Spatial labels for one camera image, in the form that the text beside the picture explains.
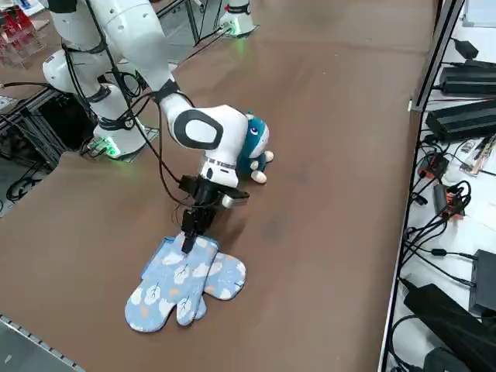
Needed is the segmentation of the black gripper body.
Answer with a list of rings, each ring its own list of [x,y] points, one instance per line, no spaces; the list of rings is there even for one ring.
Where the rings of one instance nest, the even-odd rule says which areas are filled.
[[[179,203],[194,212],[205,212],[219,203],[220,186],[199,175],[183,175],[179,181],[179,189],[187,195]]]

